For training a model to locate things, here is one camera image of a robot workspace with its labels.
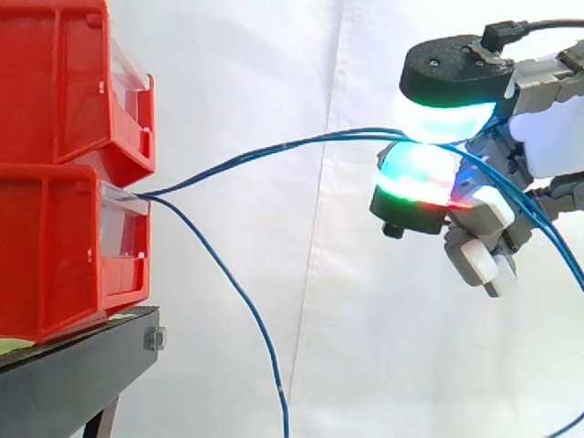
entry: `led light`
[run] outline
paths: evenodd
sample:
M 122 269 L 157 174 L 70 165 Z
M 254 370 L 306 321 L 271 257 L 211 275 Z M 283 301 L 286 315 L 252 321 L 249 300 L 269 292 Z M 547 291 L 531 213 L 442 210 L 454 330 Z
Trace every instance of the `led light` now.
M 460 108 L 433 108 L 407 99 L 394 100 L 398 126 L 409 138 L 423 143 L 444 144 L 473 138 L 493 116 L 494 102 Z
M 430 144 L 400 142 L 388 152 L 377 185 L 409 201 L 447 206 L 456 179 L 453 155 Z

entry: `blue cable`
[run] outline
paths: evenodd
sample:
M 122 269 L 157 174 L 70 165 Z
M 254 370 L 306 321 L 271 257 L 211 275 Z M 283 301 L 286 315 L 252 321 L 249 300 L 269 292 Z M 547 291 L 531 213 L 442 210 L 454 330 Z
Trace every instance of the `blue cable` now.
M 162 203 L 168 208 L 172 209 L 176 214 L 178 214 L 183 221 L 195 232 L 197 237 L 201 240 L 205 248 L 209 251 L 215 262 L 222 268 L 224 273 L 229 278 L 232 285 L 235 287 L 237 292 L 242 296 L 245 303 L 249 306 L 250 310 L 252 311 L 255 321 L 257 322 L 258 326 L 260 327 L 260 331 L 264 337 L 266 342 L 268 351 L 270 353 L 270 358 L 272 360 L 272 368 L 274 371 L 274 378 L 276 381 L 276 386 L 278 389 L 278 394 L 280 396 L 280 404 L 282 405 L 282 413 L 284 419 L 284 436 L 288 438 L 289 436 L 289 426 L 288 426 L 288 410 L 287 410 L 287 402 L 286 397 L 283 392 L 282 383 L 279 376 L 279 370 L 276 360 L 276 353 L 273 347 L 273 344 L 267 334 L 266 326 L 264 325 L 259 313 L 257 312 L 255 306 L 253 305 L 252 301 L 249 299 L 245 291 L 239 286 L 236 282 L 234 277 L 231 275 L 227 267 L 221 261 L 217 253 L 211 248 L 208 242 L 205 240 L 204 236 L 201 232 L 195 227 L 195 225 L 186 217 L 183 212 L 181 212 L 176 206 L 171 203 L 164 201 L 163 199 L 157 198 L 158 195 L 166 194 L 181 190 L 185 187 L 191 186 L 196 184 L 206 178 L 216 175 L 217 173 L 225 172 L 230 169 L 233 169 L 236 166 L 244 164 L 246 162 L 254 161 L 275 153 L 280 153 L 282 151 L 289 151 L 291 149 L 295 149 L 297 147 L 303 146 L 305 144 L 310 143 L 317 143 L 317 142 L 325 142 L 325 141 L 408 141 L 407 137 L 403 135 L 402 132 L 398 130 L 388 130 L 385 128 L 362 128 L 356 130 L 344 130 L 339 132 L 332 132 L 329 134 L 312 137 L 309 139 L 304 139 L 300 141 L 291 141 L 289 143 L 281 143 L 275 146 L 270 146 L 264 149 L 250 151 L 243 153 L 237 157 L 234 157 L 231 160 L 223 162 L 214 166 L 213 168 L 201 172 L 194 177 L 189 178 L 183 182 L 179 182 L 174 186 L 168 187 L 166 189 L 161 189 L 154 192 L 142 193 L 139 194 L 140 197 L 145 199 L 150 199 L 157 203 Z M 556 247 L 556 249 L 562 255 L 562 258 L 566 261 L 570 271 L 577 279 L 580 288 L 584 291 L 584 273 L 579 266 L 576 257 L 573 255 L 569 246 L 566 244 L 565 240 L 559 233 L 558 229 L 553 225 L 553 223 L 549 220 L 548 216 L 539 208 L 539 206 L 529 198 L 525 193 L 519 190 L 512 182 L 510 182 L 505 176 L 499 173 L 496 169 L 492 166 L 483 162 L 480 158 L 476 157 L 475 155 L 461 151 L 457 149 L 455 146 L 450 144 L 443 144 L 443 145 L 436 145 L 437 147 L 455 153 L 457 155 L 466 158 L 470 162 L 472 162 L 478 169 L 480 169 L 488 178 L 490 178 L 495 186 L 504 193 L 513 203 L 517 205 L 517 207 L 522 211 L 523 214 L 532 222 L 532 224 L 541 229 L 544 235 L 551 241 L 551 243 Z M 561 434 L 571 430 L 577 424 L 579 424 L 582 420 L 584 420 L 584 412 L 573 422 L 565 426 L 564 428 L 560 429 L 559 431 L 551 434 L 548 438 L 557 438 Z
M 276 356 L 276 349 L 274 348 L 274 344 L 272 343 L 272 339 L 270 338 L 269 333 L 267 332 L 266 324 L 264 324 L 264 320 L 262 319 L 261 315 L 257 311 L 256 306 L 254 305 L 251 298 L 246 294 L 244 289 L 239 285 L 229 268 L 225 265 L 221 257 L 215 252 L 209 241 L 205 238 L 203 233 L 197 228 L 197 226 L 188 218 L 186 214 L 184 214 L 176 205 L 173 203 L 169 203 L 168 201 L 158 198 L 153 195 L 142 194 L 140 198 L 148 199 L 149 201 L 154 201 L 155 203 L 160 203 L 165 207 L 171 209 L 176 215 L 178 215 L 181 220 L 193 231 L 193 233 L 198 237 L 201 241 L 205 249 L 209 252 L 213 260 L 221 270 L 224 272 L 225 276 L 229 279 L 229 282 L 235 288 L 239 296 L 244 300 L 247 304 L 247 307 L 252 312 L 254 316 L 255 323 L 259 327 L 259 330 L 262 333 L 262 337 L 264 338 L 264 342 L 267 346 L 267 351 L 270 355 L 270 361 L 272 363 L 272 372 L 274 374 L 274 381 L 276 382 L 277 388 L 277 395 L 280 399 L 280 406 L 282 408 L 282 421 L 284 427 L 284 438 L 289 438 L 290 436 L 290 426 L 289 426 L 289 417 L 288 417 L 288 405 L 286 401 L 286 395 L 284 394 L 284 386 L 282 385 L 282 379 L 280 377 L 280 368 L 277 362 Z
M 179 182 L 171 187 L 167 187 L 165 189 L 155 190 L 152 192 L 146 192 L 142 194 L 148 194 L 151 196 L 161 196 L 163 194 L 176 192 L 178 190 L 184 189 L 191 185 L 197 184 L 202 180 L 210 178 L 211 176 L 216 175 L 217 173 L 228 171 L 229 169 L 233 169 L 236 166 L 244 164 L 246 162 L 251 162 L 257 160 L 259 158 L 267 157 L 268 155 L 273 155 L 275 153 L 280 153 L 284 151 L 290 151 L 292 149 L 298 148 L 300 146 L 304 146 L 306 144 L 311 143 L 322 143 L 326 141 L 343 141 L 345 139 L 339 139 L 338 136 L 348 135 L 348 134 L 359 134 L 359 133 L 383 133 L 388 135 L 395 136 L 394 140 L 406 140 L 406 137 L 403 133 L 399 130 L 388 130 L 385 128 L 357 128 L 354 130 L 340 130 L 337 132 L 332 132 L 330 134 L 318 135 L 317 137 L 310 137 L 308 139 L 298 140 L 298 141 L 291 141 L 288 143 L 280 143 L 274 146 L 269 146 L 267 148 L 258 149 L 255 151 L 245 152 L 241 155 L 237 155 L 236 157 L 227 160 L 226 162 L 222 162 L 221 164 L 217 164 L 216 166 L 212 167 L 211 169 L 207 169 L 201 173 L 194 175 L 191 178 L 184 180 L 183 182 Z

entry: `white wall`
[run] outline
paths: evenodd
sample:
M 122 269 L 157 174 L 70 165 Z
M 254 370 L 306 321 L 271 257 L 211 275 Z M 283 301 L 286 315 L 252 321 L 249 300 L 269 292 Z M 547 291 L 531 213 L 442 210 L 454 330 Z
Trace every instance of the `white wall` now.
M 419 41 L 508 18 L 584 17 L 576 1 L 110 3 L 157 79 L 158 171 L 141 188 L 324 130 L 392 127 L 402 59 Z M 517 49 L 547 50 L 550 38 Z M 571 420 L 584 409 L 584 297 L 558 255 L 534 239 L 518 258 L 520 290 L 492 300 L 457 277 L 441 238 L 383 238 L 368 211 L 381 148 L 309 146 L 170 197 L 264 316 L 292 436 L 536 437 Z M 584 257 L 579 220 L 560 227 Z M 162 207 L 153 253 L 151 303 L 162 306 L 169 344 L 123 394 L 114 436 L 280 436 L 253 320 Z

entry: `red storage bin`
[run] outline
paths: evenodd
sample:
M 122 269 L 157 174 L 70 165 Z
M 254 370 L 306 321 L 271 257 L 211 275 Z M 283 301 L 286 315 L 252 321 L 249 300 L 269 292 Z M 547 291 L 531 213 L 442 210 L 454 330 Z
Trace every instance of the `red storage bin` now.
M 0 162 L 88 164 L 116 186 L 154 172 L 153 80 L 105 0 L 0 0 Z
M 149 209 L 85 165 L 0 164 L 0 338 L 43 342 L 147 298 Z

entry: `screw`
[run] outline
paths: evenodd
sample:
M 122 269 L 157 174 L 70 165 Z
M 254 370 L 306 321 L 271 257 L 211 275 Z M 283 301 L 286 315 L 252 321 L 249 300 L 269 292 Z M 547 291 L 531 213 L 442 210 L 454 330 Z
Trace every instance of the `screw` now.
M 144 348 L 148 351 L 162 351 L 166 347 L 165 327 L 150 327 L 144 334 Z

